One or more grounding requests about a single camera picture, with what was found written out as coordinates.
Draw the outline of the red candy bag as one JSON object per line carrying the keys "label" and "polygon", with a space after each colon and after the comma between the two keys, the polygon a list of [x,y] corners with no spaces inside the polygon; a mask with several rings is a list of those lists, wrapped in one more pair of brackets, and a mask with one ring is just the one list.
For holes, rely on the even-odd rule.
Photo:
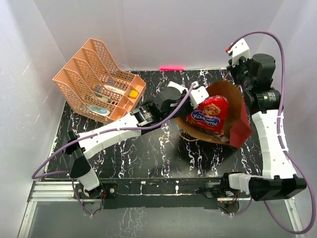
{"label": "red candy bag", "polygon": [[210,96],[187,116],[187,121],[205,133],[222,138],[227,112],[228,101],[224,96]]}

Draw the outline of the red brown paper bag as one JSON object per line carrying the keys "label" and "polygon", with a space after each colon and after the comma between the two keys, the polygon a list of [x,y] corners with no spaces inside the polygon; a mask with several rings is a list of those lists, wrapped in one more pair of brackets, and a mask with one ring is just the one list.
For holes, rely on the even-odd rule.
{"label": "red brown paper bag", "polygon": [[202,129],[190,124],[187,117],[177,117],[177,125],[193,137],[209,143],[228,145],[239,148],[251,135],[252,129],[247,116],[247,110],[240,89],[230,81],[218,81],[206,88],[210,96],[224,96],[228,101],[227,117],[223,126],[222,138],[205,133]]}

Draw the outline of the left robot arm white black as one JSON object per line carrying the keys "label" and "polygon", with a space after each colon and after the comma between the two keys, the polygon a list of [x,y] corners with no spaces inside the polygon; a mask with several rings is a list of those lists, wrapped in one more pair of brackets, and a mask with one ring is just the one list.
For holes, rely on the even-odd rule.
{"label": "left robot arm white black", "polygon": [[176,117],[189,115],[199,105],[196,92],[200,92],[196,83],[187,89],[171,82],[154,99],[110,124],[78,135],[70,132],[62,151],[69,177],[83,186],[88,198],[101,197],[105,190],[89,159],[114,144],[156,130]]}

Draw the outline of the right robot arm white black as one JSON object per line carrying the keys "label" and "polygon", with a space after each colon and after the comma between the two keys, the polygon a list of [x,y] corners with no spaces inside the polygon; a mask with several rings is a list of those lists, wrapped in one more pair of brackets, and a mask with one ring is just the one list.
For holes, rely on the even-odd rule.
{"label": "right robot arm white black", "polygon": [[279,143],[285,134],[277,127],[282,125],[282,114],[278,112],[281,94],[271,85],[275,59],[267,54],[255,54],[251,58],[238,56],[228,63],[227,69],[234,83],[241,86],[245,104],[256,126],[263,171],[259,177],[225,173],[221,179],[221,192],[231,197],[241,191],[254,201],[289,199],[306,189],[307,183],[297,176],[285,155],[286,146]]}

